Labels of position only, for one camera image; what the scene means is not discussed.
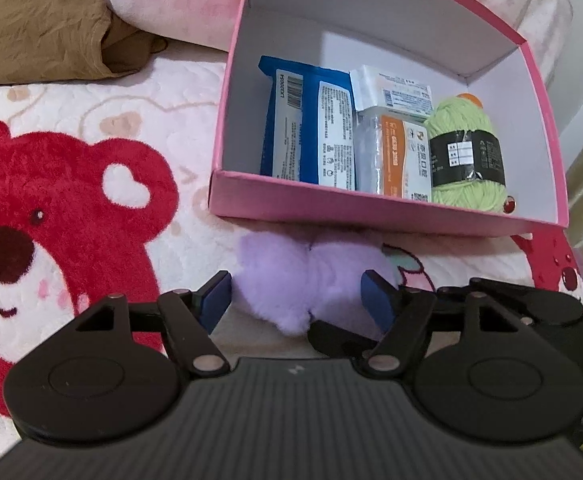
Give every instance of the gray ribbed panel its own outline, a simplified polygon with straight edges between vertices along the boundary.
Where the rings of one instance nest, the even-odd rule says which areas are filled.
[[[583,480],[583,455],[562,438],[520,448],[454,438],[399,384],[367,380],[348,361],[244,358],[225,378],[193,383],[170,416],[124,442],[18,444],[0,460],[0,480],[23,478]]]

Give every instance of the blue wet wipes package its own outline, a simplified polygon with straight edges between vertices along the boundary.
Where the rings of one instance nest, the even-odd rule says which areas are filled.
[[[260,174],[354,189],[349,74],[269,56],[258,67],[273,80]]]

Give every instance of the bear eye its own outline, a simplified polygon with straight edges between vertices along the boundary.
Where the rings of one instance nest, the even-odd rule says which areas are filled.
[[[31,213],[31,224],[32,225],[40,225],[42,221],[45,219],[45,214],[42,209],[35,209]]]

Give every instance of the white and orange package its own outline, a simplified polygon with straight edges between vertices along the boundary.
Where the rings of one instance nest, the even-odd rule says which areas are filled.
[[[358,114],[354,131],[356,189],[431,202],[427,130],[383,107]]]

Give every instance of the open cardboard box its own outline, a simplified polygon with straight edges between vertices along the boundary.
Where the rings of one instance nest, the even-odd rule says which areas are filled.
[[[566,227],[565,174],[547,92],[513,28],[476,0],[242,0],[220,102],[209,208],[219,216],[500,236]],[[260,56],[348,72],[369,64],[428,84],[434,105],[470,92],[497,130],[511,215],[260,176],[271,80]]]

